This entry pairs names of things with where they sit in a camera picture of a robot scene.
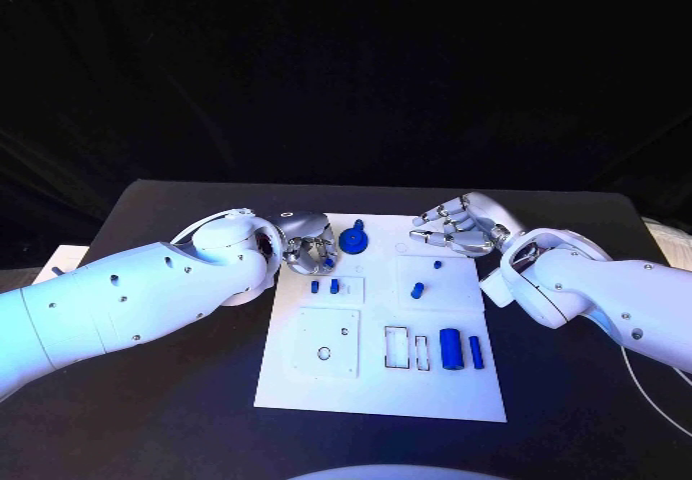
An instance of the black curtain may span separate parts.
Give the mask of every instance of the black curtain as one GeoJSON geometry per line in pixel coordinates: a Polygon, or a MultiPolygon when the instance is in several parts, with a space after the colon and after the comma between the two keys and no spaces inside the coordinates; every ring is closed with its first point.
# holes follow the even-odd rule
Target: black curtain
{"type": "Polygon", "coordinates": [[[5,238],[88,242],[137,178],[611,190],[692,223],[682,12],[0,9],[5,238]]]}

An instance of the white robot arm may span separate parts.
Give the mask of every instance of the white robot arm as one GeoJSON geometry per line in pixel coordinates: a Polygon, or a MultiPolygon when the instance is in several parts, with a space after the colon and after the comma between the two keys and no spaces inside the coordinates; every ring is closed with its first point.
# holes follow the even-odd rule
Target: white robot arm
{"type": "Polygon", "coordinates": [[[513,300],[533,320],[558,328],[589,318],[630,350],[692,372],[692,273],[651,262],[612,261],[568,230],[526,231],[501,205],[470,193],[425,212],[413,225],[444,219],[444,233],[413,230],[411,238],[470,257],[501,252],[500,266],[481,280],[499,307],[513,300]]]}
{"type": "Polygon", "coordinates": [[[274,285],[281,259],[304,274],[326,273],[336,262],[323,214],[284,213],[268,221],[229,210],[190,225],[174,242],[116,253],[0,295],[0,400],[73,362],[157,339],[219,305],[251,301],[274,285]]]}

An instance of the black table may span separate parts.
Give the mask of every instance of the black table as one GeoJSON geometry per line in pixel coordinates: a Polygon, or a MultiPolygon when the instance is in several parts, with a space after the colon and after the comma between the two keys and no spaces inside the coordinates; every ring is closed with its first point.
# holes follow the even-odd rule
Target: black table
{"type": "MultiPolygon", "coordinates": [[[[412,215],[465,191],[140,181],[83,262],[170,240],[229,208],[251,207],[259,216],[287,210],[412,215]]],[[[579,232],[615,260],[664,262],[623,196],[487,193],[529,228],[579,232]]],[[[496,253],[478,260],[480,275],[497,260],[496,253]]],[[[487,299],[506,424],[253,408],[272,300],[268,290],[167,337],[26,386],[0,405],[0,477],[285,478],[372,463],[510,478],[690,475],[692,438],[641,398],[598,327],[576,318],[550,330],[516,304],[499,309],[487,299]]],[[[630,358],[656,402],[692,427],[689,386],[669,367],[630,358]]]]}

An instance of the circular hole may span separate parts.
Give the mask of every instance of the circular hole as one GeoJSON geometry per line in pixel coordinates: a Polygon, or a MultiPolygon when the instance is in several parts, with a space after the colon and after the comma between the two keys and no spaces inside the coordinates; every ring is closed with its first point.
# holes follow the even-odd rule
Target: circular hole
{"type": "Polygon", "coordinates": [[[330,356],[331,356],[331,352],[328,351],[328,348],[327,348],[327,347],[321,347],[321,348],[317,350],[317,358],[318,358],[320,360],[327,360],[330,356]]]}

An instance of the rectangular cutout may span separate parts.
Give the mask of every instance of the rectangular cutout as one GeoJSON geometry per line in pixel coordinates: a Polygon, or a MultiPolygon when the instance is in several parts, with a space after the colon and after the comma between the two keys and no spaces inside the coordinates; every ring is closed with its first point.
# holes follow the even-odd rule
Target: rectangular cutout
{"type": "Polygon", "coordinates": [[[421,372],[429,372],[428,337],[415,337],[415,368],[421,372]]]}
{"type": "Polygon", "coordinates": [[[408,327],[385,327],[385,367],[411,368],[408,327]]]}

